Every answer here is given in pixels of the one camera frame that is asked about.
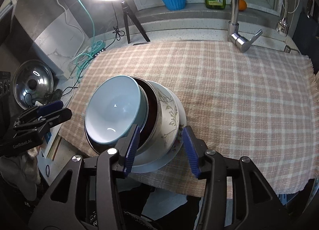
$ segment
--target checkered tablecloth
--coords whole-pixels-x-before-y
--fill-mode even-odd
[[[302,190],[319,164],[318,90],[306,56],[232,43],[179,41],[112,49],[81,80],[60,135],[94,156],[84,134],[87,104],[106,79],[136,75],[159,82],[181,100],[195,135],[226,157],[249,156],[276,193]],[[167,165],[130,177],[177,193],[203,196],[184,148]]]

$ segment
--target black ring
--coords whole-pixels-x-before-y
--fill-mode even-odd
[[[45,175],[47,176],[47,177],[49,177],[50,176],[50,166],[47,164],[47,166],[45,167]]]

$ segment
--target orange fruit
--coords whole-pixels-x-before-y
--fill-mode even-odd
[[[239,0],[239,10],[244,11],[247,9],[247,3],[245,0]]]

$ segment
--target pot lid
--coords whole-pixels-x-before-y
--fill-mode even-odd
[[[47,66],[39,60],[24,62],[12,80],[13,95],[25,110],[36,101],[44,103],[45,94],[53,91],[53,77]]]

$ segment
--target light blue bowl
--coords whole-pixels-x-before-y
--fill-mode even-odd
[[[163,0],[163,2],[170,11],[184,9],[186,5],[186,0]]]
[[[133,124],[142,128],[146,115],[146,100],[137,82],[119,75],[97,88],[87,107],[85,126],[95,142],[115,145]]]

